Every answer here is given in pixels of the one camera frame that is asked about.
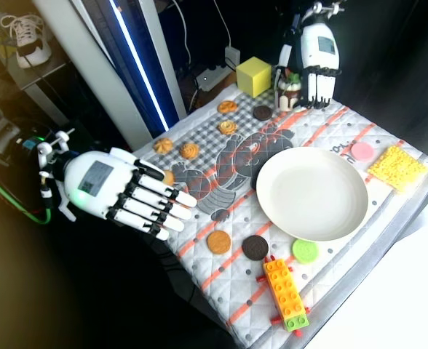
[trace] checkered pattern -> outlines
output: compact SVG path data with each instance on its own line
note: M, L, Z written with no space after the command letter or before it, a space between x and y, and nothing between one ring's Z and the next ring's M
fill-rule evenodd
M222 100L235 100L238 110L227 115L220 114L217 106ZM190 169L206 172L215 166L219 151L230 138L217 130L218 124L226 119L235 121L238 124L237 134L247 137L267 124L252 117L253 108L257 105L273 108L273 91L269 90L253 99L240 93L236 87L229 87L216 100L163 135L169 137L175 145L167 155L155 154L150 145L136 155L162 169L170 169L173 164L183 162ZM375 160L387 147L398 142L395 136L378 126L369 127L369 120L334 101L323 111L309 111L293 122L290 122L291 118L293 116L283 118L278 124L287 125L294 133L294 146L308 143L312 147L339 153L364 132L361 141L374 147ZM196 143L200 148L199 156L191 161L178 153L179 147L188 142ZM407 143L401 147L415 159L421 156L420 151ZM372 161L356 162L351 158L351 153L347 154L346 159L363 179L367 178L367 169ZM428 157L424 156L422 162L428 166ZM368 181L367 189L370 206L362 224L364 229L336 241L319 243L320 257L311 265L300 265L296 261L292 263L293 277L305 306L319 307L323 304L321 302L326 301L328 291L365 254L410 198L409 195L393 196L392 189L377 179ZM222 190L218 197L224 196L226 194ZM269 289L255 280L256 276L262 274L262 264L249 260L241 251L243 239L258 234L268 241L270 253L286 259L290 257L290 246L294 239L269 222L249 182L234 192L231 207L234 209L226 221L219 223L213 222L210 215L199 210L199 207L194 208L193 217L186 222L184 231L171 232L167 245L174 253L182 256L182 265L191 274L194 283L202 288L220 318L229 324L229 331L241 347L277 349L284 345L285 348L297 348L289 332L281 326L270 325L269 320L277 316L277 310ZM209 232L216 229L224 230L232 237L231 251L222 255L212 254L206 244ZM316 321L324 322L326 319L313 318L312 312L310 322Z

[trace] pink disc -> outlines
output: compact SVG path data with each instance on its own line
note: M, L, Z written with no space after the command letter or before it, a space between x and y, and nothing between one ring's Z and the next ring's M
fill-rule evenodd
M356 143L352 146L352 155L358 161L371 160L374 156L374 149L367 143Z

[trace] robotic arm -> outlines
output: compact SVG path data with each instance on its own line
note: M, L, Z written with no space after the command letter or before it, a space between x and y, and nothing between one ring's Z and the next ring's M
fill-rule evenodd
M168 239L167 228L183 230L180 220L191 217L185 206L195 207L194 197L165 185L161 169L122 149L112 148L110 153L71 152L67 142L72 131L60 131L54 142L38 145L41 195L46 202L52 197L46 179L53 178L62 200L59 210L72 221L76 217L67 207L69 202L96 217L129 225L159 240ZM60 150L53 150L55 143Z
M295 16L294 45L285 44L280 52L275 86L286 67L291 66L300 72L300 104L307 108L325 108L332 99L340 70L336 40L326 23L342 11L340 2L333 3L332 7L323 7L322 3L315 2L301 20L299 15Z

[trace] plate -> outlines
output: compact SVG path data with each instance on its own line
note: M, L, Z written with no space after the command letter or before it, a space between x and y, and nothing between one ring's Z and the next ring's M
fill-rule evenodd
M272 156L259 172L256 192L277 227L308 241L350 234L368 210L368 191L358 171L318 148L291 148Z

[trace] green disc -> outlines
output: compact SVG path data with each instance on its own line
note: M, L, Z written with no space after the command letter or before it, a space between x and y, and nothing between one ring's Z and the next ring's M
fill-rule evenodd
M319 249L316 243L298 238L293 243L292 252L296 260L301 264L313 263L319 256Z

